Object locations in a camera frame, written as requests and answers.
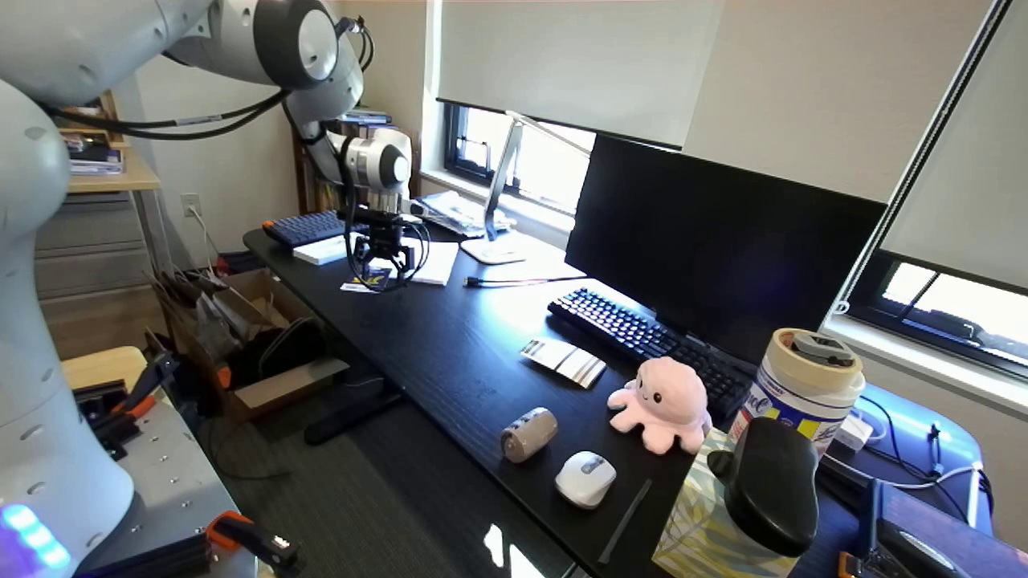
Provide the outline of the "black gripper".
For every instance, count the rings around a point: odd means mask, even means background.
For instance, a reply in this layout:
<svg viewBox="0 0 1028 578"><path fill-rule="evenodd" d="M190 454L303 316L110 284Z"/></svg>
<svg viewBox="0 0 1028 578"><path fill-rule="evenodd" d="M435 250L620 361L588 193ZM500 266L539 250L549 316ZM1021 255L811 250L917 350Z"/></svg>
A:
<svg viewBox="0 0 1028 578"><path fill-rule="evenodd" d="M350 225L357 226L355 255L360 266L388 260L396 270L416 266L416 250L402 245L404 219L396 210L357 207Z"/></svg>

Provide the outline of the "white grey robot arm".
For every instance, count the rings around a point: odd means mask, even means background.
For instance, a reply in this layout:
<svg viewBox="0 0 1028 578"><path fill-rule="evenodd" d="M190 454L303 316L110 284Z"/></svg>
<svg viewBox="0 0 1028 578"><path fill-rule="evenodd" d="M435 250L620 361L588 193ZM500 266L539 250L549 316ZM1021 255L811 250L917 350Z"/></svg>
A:
<svg viewBox="0 0 1028 578"><path fill-rule="evenodd" d="M75 180L59 115L159 57L277 87L328 174L325 125L364 96L355 23L325 0L0 0L2 578L75 578L135 505L75 399L40 274Z"/></svg>

